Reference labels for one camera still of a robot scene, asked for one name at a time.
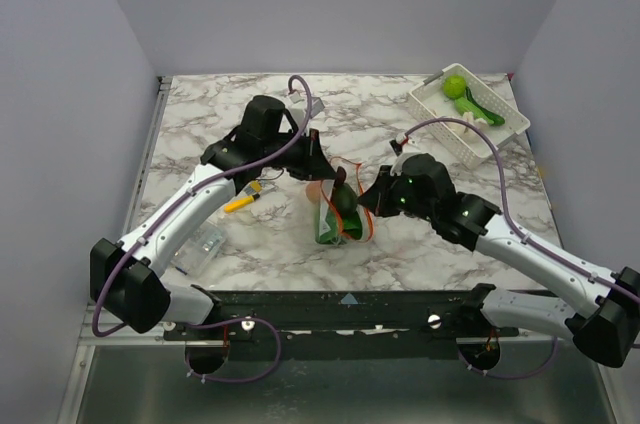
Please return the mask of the orange peach toy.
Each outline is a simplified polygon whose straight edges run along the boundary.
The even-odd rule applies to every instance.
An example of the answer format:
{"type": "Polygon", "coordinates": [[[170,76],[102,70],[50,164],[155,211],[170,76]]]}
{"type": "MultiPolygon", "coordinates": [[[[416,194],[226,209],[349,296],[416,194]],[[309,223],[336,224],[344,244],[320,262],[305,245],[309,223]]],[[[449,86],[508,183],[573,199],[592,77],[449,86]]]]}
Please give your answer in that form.
{"type": "Polygon", "coordinates": [[[317,205],[322,198],[322,183],[320,181],[310,182],[305,188],[305,195],[311,204],[317,205]]]}

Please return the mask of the dark green avocado toy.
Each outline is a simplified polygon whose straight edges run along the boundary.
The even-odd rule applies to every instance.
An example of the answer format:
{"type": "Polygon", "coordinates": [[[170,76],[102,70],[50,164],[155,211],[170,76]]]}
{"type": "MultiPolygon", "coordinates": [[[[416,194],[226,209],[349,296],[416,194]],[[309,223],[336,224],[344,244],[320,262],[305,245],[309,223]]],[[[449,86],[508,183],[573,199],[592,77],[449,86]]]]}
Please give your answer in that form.
{"type": "Polygon", "coordinates": [[[357,198],[358,196],[352,187],[344,183],[339,188],[333,188],[331,202],[339,215],[348,216],[357,210],[357,198]]]}

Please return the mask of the clear zip bag orange zipper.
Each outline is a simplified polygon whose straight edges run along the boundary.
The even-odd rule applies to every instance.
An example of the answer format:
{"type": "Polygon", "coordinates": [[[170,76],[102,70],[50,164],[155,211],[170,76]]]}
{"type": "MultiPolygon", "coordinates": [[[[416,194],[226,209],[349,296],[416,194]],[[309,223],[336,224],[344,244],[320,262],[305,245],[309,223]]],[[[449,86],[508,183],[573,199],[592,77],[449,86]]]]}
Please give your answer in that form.
{"type": "Polygon", "coordinates": [[[342,245],[368,242],[374,235],[370,211],[358,203],[364,193],[359,171],[362,166],[343,157],[333,157],[336,171],[333,180],[310,182],[305,195],[311,205],[315,242],[320,245],[342,245]]]}

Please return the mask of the white green bok choy toy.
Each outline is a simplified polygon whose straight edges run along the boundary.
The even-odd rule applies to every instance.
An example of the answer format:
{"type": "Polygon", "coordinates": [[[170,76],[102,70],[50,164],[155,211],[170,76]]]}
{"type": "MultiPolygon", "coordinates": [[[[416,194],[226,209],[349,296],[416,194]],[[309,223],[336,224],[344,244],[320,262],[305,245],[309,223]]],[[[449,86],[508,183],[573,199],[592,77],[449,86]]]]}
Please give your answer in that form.
{"type": "Polygon", "coordinates": [[[341,245],[363,238],[363,222],[358,211],[338,217],[331,208],[314,209],[314,240],[321,245],[341,245]]]}

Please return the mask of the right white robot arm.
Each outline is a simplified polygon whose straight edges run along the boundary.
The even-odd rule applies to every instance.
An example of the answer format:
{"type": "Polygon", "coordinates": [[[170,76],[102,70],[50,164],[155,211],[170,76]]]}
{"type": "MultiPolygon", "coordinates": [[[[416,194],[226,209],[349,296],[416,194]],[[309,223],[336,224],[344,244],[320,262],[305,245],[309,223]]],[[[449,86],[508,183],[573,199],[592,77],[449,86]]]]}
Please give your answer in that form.
{"type": "Polygon", "coordinates": [[[446,167],[429,154],[409,153],[380,168],[358,199],[378,217],[406,214],[427,221],[442,239],[497,259],[550,291],[518,296],[492,289],[464,306],[469,334],[521,328],[571,341],[591,360],[621,367],[639,335],[639,274],[592,264],[544,240],[475,195],[456,190],[446,167]]]}

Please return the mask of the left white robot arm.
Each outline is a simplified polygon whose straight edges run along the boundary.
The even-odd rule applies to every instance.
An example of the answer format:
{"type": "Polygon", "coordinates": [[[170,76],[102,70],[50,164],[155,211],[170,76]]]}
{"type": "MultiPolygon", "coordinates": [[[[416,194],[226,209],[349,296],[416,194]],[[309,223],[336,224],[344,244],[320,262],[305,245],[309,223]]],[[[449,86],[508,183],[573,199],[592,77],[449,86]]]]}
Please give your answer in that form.
{"type": "Polygon", "coordinates": [[[329,180],[335,171],[310,120],[323,105],[291,93],[285,100],[253,97],[241,122],[209,145],[179,190],[150,218],[90,252],[90,296],[123,325],[145,333],[162,321],[187,323],[201,339],[222,324],[212,295],[195,287],[166,286],[161,277],[175,253],[209,216],[235,198],[266,168],[301,181],[329,180]]]}

